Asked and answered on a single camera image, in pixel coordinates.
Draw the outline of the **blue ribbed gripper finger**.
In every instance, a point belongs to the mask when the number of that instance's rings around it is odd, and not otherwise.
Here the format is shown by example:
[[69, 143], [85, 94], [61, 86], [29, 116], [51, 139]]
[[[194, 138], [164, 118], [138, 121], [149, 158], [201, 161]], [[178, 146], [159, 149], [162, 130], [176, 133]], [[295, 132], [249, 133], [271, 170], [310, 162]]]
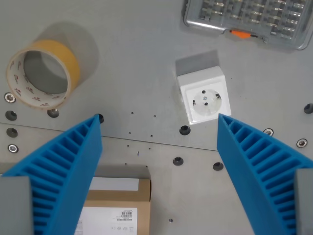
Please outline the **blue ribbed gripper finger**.
[[75, 233], [101, 153], [100, 118], [94, 115], [3, 174], [30, 180], [34, 234]]
[[256, 235], [294, 235], [294, 179], [313, 162], [288, 145], [219, 114], [217, 150]]

